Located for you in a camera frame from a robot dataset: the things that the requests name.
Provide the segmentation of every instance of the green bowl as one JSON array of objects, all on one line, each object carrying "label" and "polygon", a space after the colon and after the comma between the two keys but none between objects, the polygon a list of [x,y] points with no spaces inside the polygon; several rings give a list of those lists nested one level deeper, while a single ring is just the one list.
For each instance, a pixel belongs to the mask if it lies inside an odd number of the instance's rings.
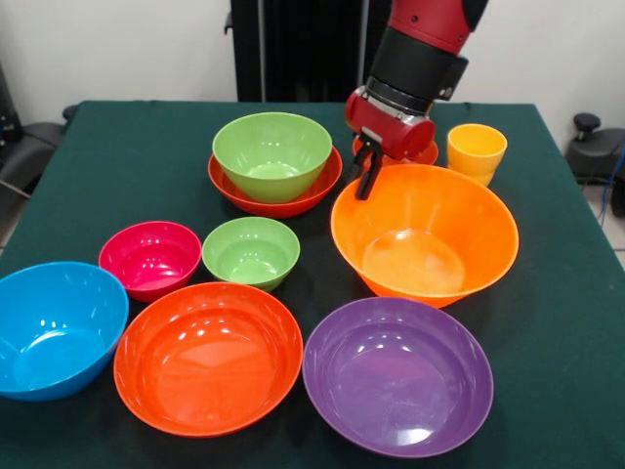
[{"label": "green bowl", "polygon": [[272,291],[300,257],[300,241],[280,222],[245,217],[213,230],[202,245],[206,269],[221,280]]},{"label": "green bowl", "polygon": [[304,193],[331,151],[327,130],[286,112],[246,115],[223,127],[213,140],[213,154],[228,178],[264,203],[284,203]]}]

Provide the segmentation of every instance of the large orange bowl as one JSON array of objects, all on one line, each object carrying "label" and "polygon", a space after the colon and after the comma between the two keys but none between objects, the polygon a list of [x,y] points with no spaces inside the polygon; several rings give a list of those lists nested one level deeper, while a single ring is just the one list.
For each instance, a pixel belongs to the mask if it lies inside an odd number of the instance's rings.
[{"label": "large orange bowl", "polygon": [[338,196],[331,229],[339,252],[380,296],[437,308],[492,285],[519,251],[504,202],[454,171],[421,164],[382,168],[367,200],[357,181]]},{"label": "large orange bowl", "polygon": [[145,308],[113,367],[124,404],[143,422],[185,437],[235,432],[274,409],[302,364],[289,311],[237,283],[200,283]]},{"label": "large orange bowl", "polygon": [[208,177],[225,198],[244,212],[259,217],[279,219],[297,217],[314,208],[332,191],[332,188],[336,186],[336,183],[341,178],[342,172],[343,160],[341,159],[341,154],[336,148],[332,148],[332,152],[321,174],[319,174],[319,177],[316,178],[312,186],[306,192],[289,202],[263,203],[252,200],[238,189],[232,181],[228,179],[228,176],[226,176],[226,173],[224,173],[224,170],[214,155],[211,155],[208,160]]}]

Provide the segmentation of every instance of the blue bowl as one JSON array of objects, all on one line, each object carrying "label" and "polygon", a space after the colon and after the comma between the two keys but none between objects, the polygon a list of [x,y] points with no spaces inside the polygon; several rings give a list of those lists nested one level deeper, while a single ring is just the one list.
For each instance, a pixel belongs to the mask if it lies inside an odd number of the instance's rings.
[{"label": "blue bowl", "polygon": [[0,280],[0,396],[51,401],[85,388],[112,357],[128,296],[108,272],[54,262]]}]

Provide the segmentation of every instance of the red plate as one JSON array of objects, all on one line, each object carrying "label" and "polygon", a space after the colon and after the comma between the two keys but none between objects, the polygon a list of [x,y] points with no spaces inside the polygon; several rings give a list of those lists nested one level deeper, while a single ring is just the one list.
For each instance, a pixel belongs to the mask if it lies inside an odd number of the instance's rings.
[{"label": "red plate", "polygon": [[[354,155],[358,153],[358,150],[361,147],[362,147],[362,142],[358,139],[358,137],[356,137],[354,141],[352,142],[352,152],[354,153]],[[402,163],[434,164],[437,162],[437,159],[438,159],[438,145],[435,141],[431,141],[428,147],[424,149],[421,153],[419,153],[419,155],[414,159],[414,161],[411,161],[411,160],[397,161],[396,159],[392,159],[384,155],[384,158],[382,160],[382,165],[391,166],[393,164],[402,164]]]},{"label": "red plate", "polygon": [[241,210],[268,218],[291,218],[308,212],[334,188],[343,172],[343,160],[337,149],[332,148],[323,171],[314,184],[295,200],[286,203],[262,203],[252,200],[240,191],[224,174],[215,156],[208,160],[208,176],[222,195]]}]

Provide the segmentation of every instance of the dark green table cover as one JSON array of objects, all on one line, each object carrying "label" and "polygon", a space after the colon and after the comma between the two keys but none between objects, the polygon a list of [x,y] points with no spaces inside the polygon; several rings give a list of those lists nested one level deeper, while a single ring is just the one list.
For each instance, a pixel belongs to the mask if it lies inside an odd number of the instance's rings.
[{"label": "dark green table cover", "polygon": [[[351,160],[341,104],[81,105],[0,258],[0,275],[53,260],[97,263],[109,236],[144,220],[173,220],[204,237],[243,216],[207,178],[211,141],[230,120],[269,109],[316,119]],[[463,122],[494,125],[510,142],[491,187],[519,224],[519,258],[495,286],[445,309],[476,335],[495,377],[492,411],[473,439],[426,460],[378,456],[330,429],[301,380],[249,429],[182,439],[135,418],[109,367],[64,401],[0,399],[0,468],[625,467],[625,276],[536,108],[443,105],[433,119],[442,149],[447,130]],[[286,221],[302,257],[274,294],[305,337],[335,308],[371,295],[332,243],[337,193]],[[210,279],[200,267],[193,282]],[[134,303],[131,318],[142,307]]]}]

